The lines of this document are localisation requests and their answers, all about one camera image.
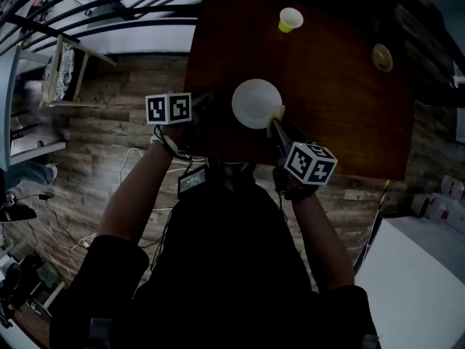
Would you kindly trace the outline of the person's left hand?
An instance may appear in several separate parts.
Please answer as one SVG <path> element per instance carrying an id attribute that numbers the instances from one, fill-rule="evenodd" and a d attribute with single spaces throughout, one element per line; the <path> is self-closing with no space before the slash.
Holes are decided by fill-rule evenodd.
<path id="1" fill-rule="evenodd" d="M 192 129 L 191 123 L 162 124 L 158 126 L 159 137 L 172 155 L 178 156 L 183 151 L 185 138 Z"/>

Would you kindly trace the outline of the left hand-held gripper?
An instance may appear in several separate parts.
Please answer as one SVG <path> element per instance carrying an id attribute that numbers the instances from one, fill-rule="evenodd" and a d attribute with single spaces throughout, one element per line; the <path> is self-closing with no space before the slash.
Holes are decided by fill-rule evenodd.
<path id="1" fill-rule="evenodd" d="M 167 93 L 145 97 L 145 113 L 148 125 L 191 123 L 196 125 L 214 99 L 207 93 Z"/>

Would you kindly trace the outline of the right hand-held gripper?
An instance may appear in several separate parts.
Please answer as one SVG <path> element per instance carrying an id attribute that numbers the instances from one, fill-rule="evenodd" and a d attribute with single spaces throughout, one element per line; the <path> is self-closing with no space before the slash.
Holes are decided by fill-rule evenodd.
<path id="1" fill-rule="evenodd" d="M 278 148 L 277 165 L 298 181 L 308 185 L 326 185 L 338 164 L 329 149 L 314 143 L 297 142 L 283 129 L 281 121 L 271 122 L 271 135 Z"/>

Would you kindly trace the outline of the person's right hand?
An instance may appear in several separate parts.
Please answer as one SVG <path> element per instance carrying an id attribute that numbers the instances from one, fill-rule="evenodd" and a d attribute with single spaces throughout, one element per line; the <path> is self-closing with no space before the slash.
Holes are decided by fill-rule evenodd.
<path id="1" fill-rule="evenodd" d="M 286 169 L 275 167 L 272 171 L 275 190 L 278 194 L 283 195 L 285 200 L 299 201 L 303 198 L 310 197 L 317 189 L 317 185 L 308 185 L 298 181 Z"/>

